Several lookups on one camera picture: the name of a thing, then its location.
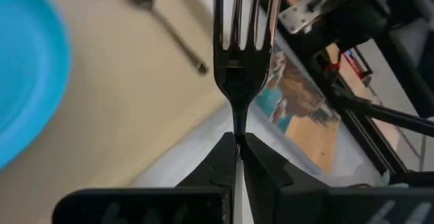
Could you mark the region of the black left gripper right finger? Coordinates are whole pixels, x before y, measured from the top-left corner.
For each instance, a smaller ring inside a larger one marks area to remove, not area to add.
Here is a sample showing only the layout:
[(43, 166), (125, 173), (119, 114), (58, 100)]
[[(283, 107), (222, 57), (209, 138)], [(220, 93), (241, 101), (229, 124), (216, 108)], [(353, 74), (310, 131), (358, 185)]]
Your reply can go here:
[(330, 187), (254, 134), (241, 144), (255, 224), (434, 224), (434, 189)]

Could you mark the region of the blue round plate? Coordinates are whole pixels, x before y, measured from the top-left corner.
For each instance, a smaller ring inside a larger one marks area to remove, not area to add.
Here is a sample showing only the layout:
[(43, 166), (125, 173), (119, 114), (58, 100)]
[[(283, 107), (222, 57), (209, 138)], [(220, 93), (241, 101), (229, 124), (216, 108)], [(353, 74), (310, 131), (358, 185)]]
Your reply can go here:
[(52, 0), (0, 0), (0, 170), (58, 109), (72, 59), (67, 27)]

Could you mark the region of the black table frame bar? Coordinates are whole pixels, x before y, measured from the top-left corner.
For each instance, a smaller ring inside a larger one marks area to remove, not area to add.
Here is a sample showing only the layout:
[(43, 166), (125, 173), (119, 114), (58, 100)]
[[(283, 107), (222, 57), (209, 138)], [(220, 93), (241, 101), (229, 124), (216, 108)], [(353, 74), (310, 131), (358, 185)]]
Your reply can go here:
[(405, 183), (411, 187), (434, 187), (434, 171), (408, 169), (378, 127), (378, 122), (384, 122), (392, 128), (401, 127), (434, 137), (434, 122), (356, 96), (325, 52), (310, 59), (307, 68), (379, 173), (389, 174), (393, 185)]

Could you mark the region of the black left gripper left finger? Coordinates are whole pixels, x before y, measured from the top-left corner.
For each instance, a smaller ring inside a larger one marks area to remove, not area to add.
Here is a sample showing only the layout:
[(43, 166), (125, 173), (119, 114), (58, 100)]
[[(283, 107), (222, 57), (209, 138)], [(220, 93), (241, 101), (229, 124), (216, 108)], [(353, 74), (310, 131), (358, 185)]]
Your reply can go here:
[(74, 191), (56, 204), (52, 224), (232, 224), (236, 158), (226, 132), (176, 186)]

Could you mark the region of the beige plastic tray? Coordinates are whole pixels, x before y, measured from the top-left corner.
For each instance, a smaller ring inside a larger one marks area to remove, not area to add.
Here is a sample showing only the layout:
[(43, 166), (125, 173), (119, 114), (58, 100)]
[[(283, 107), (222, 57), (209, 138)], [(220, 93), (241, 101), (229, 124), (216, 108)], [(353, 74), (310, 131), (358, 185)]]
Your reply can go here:
[(50, 224), (56, 203), (124, 187), (223, 102), (162, 26), (127, 0), (53, 0), (73, 61), (57, 112), (0, 170), (0, 224)]

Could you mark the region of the silver metal fork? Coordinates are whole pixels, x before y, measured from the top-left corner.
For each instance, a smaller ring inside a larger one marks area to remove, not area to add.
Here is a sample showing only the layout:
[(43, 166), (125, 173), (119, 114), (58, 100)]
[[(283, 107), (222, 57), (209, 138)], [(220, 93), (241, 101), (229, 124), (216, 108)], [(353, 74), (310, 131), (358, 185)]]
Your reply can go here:
[(266, 28), (261, 48), (256, 46), (260, 0), (252, 0), (246, 45), (240, 47), (242, 1), (234, 0), (231, 35), (228, 47), (223, 46), (224, 0), (214, 0), (213, 51), (214, 79), (230, 103), (233, 114), (233, 134), (238, 144), (245, 141), (248, 109), (268, 78), (270, 59), (281, 0), (269, 0)]

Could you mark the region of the silver metal spoon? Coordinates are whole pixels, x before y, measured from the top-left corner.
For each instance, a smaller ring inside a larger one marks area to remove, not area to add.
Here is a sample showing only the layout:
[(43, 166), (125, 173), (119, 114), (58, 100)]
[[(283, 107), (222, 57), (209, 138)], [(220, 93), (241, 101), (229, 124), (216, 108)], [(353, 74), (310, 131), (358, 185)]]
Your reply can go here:
[(149, 12), (167, 31), (180, 50), (188, 58), (191, 66), (199, 75), (208, 73), (208, 66), (196, 53), (184, 42), (170, 21), (155, 7), (155, 0), (128, 0), (133, 6)]

